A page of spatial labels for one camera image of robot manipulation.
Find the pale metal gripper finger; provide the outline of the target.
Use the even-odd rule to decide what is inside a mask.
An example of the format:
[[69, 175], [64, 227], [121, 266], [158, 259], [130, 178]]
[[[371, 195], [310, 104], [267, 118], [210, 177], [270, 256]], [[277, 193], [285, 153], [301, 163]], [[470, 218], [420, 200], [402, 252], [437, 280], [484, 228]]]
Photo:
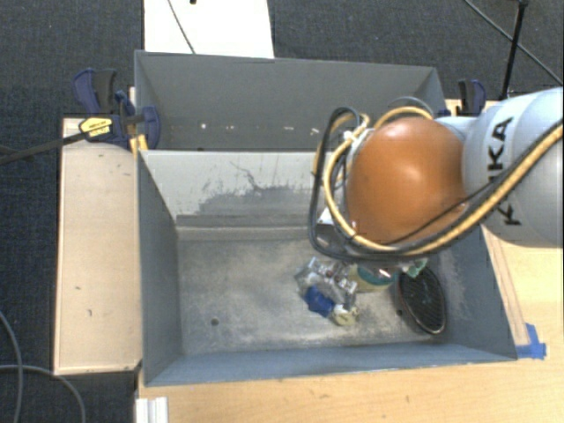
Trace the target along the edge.
[[358, 283], [346, 276], [333, 276], [323, 280], [323, 294], [347, 311], [353, 309], [357, 291]]
[[298, 294], [304, 296], [312, 286], [316, 286], [324, 296], [335, 293], [338, 288], [334, 277], [341, 266], [342, 264], [337, 260], [323, 260], [314, 256], [293, 276]]

